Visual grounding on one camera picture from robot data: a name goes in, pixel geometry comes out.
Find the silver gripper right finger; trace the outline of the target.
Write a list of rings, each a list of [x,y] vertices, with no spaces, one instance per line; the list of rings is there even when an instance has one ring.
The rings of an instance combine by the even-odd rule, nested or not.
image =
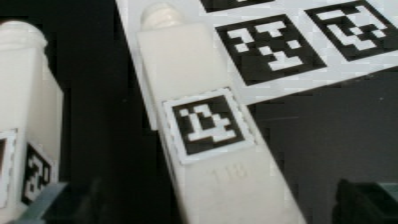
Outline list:
[[[398,224],[398,183],[337,183],[332,224]]]

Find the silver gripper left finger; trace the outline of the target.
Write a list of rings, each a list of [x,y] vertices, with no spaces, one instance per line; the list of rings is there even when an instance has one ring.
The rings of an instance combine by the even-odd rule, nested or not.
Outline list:
[[[15,224],[104,224],[106,197],[101,181],[49,184]]]

